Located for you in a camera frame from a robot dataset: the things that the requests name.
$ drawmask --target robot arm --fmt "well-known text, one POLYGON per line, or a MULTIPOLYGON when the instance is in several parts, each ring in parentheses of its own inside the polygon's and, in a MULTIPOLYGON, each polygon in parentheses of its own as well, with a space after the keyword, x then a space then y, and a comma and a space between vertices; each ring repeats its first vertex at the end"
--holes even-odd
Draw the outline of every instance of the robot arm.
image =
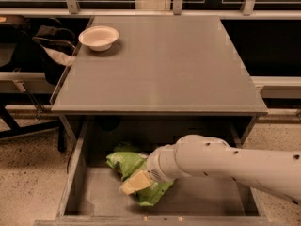
POLYGON ((300 204, 300 156, 301 152, 231 148, 219 138, 190 135, 151 153, 147 168, 156 182, 182 177, 228 178, 300 204))

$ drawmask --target speckled floor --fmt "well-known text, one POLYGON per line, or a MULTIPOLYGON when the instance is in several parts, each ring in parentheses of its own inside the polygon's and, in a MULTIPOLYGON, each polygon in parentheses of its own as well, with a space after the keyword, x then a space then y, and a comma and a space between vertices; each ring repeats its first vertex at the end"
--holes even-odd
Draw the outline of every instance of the speckled floor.
MULTIPOLYGON (((35 121, 20 120, 19 124, 35 121)), ((5 125, 0 121, 0 130, 5 125)), ((67 178, 71 153, 60 153, 56 129, 31 136, 0 140, 0 225, 32 226, 36 219, 55 219, 67 178)), ((261 119, 245 148, 301 151, 301 121, 297 117, 261 119)), ((266 216, 272 221, 301 225, 301 206, 260 193, 266 216)))

